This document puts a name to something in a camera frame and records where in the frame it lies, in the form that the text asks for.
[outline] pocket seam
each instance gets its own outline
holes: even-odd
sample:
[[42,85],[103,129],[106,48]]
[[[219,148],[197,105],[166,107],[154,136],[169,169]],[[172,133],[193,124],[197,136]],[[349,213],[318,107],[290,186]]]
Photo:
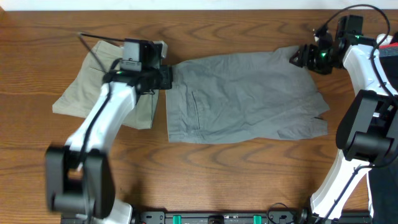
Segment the pocket seam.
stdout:
[[195,105],[195,111],[197,113],[197,122],[198,122],[198,128],[200,130],[200,119],[199,119],[199,110],[198,110],[198,103],[195,99],[195,95],[193,94],[193,92],[191,92],[192,98],[193,98],[193,104]]

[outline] wood grain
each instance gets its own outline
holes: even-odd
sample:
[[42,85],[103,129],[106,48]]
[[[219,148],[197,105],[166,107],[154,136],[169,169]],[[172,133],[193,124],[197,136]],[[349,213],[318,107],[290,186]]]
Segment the wood grain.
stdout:
[[[312,41],[311,30],[335,11],[88,11],[6,12],[0,20],[0,220],[57,223],[45,207],[44,152],[63,144],[81,118],[52,113],[76,77],[86,51],[78,31],[111,37],[161,39],[165,63],[233,52],[269,51]],[[374,11],[364,33],[385,31]],[[387,11],[392,30],[398,11]],[[154,127],[122,127],[110,154],[118,196],[141,208],[266,210],[275,202],[298,208],[333,163],[337,126],[354,98],[346,71],[312,74],[330,111],[328,136],[302,141],[253,139],[240,144],[168,143],[165,93]],[[366,209],[366,181],[346,209]]]

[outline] pocket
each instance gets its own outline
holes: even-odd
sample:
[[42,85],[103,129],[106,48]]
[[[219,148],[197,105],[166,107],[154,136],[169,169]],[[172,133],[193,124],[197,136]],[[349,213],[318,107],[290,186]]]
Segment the pocket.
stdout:
[[240,126],[242,114],[227,96],[216,97],[204,90],[195,90],[191,94],[196,113],[195,122],[200,130],[215,134]]
[[198,129],[201,130],[201,125],[200,125],[200,114],[201,113],[199,113],[199,108],[202,110],[202,107],[199,105],[199,102],[197,100],[199,98],[195,97],[195,94],[193,92],[191,92],[191,96],[192,96],[192,100],[193,100],[192,109],[193,109],[195,117],[196,117],[194,122],[198,126]]
[[[117,58],[121,58],[123,56],[123,50],[120,47],[107,43],[103,40],[98,41],[98,43],[93,47],[92,51],[97,55],[105,69],[109,69]],[[90,68],[102,71],[101,66],[91,55],[88,66]]]

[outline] beige fabric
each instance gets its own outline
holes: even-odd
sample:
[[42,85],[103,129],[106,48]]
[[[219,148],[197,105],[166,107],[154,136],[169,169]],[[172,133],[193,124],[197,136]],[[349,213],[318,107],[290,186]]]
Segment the beige fabric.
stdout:
[[[93,47],[93,51],[104,63],[105,69],[108,69],[112,62],[123,54],[120,47],[102,40]],[[100,95],[103,75],[98,63],[88,54],[75,81],[52,105],[53,113],[87,117]],[[141,96],[137,106],[127,115],[123,124],[136,129],[151,128],[158,97],[158,90],[154,95]]]

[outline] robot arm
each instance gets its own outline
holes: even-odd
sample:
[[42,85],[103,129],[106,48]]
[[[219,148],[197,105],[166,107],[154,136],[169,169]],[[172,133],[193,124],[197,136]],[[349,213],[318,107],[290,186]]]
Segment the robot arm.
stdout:
[[[322,75],[331,73],[333,67],[347,69],[356,95],[337,130],[336,159],[321,187],[311,196],[310,211],[304,212],[298,223],[318,223],[325,217],[337,223],[348,197],[370,169],[361,169],[345,189],[354,170],[380,164],[392,157],[397,147],[397,108],[373,69],[370,57],[376,41],[363,37],[362,21],[359,16],[342,17],[335,41],[322,27],[315,35],[318,46],[301,46],[290,59],[292,64]],[[374,64],[386,88],[398,95],[382,69],[378,50],[374,52]]]
[[[46,193],[51,211],[77,214],[95,223],[135,220],[132,206],[115,199],[107,155],[139,97],[171,88],[171,69],[161,65],[166,53],[163,41],[124,40],[123,58],[115,60],[104,75],[100,96],[83,124],[63,147],[47,149]],[[114,70],[118,63],[121,69]],[[69,178],[71,170],[81,168],[81,179]]]

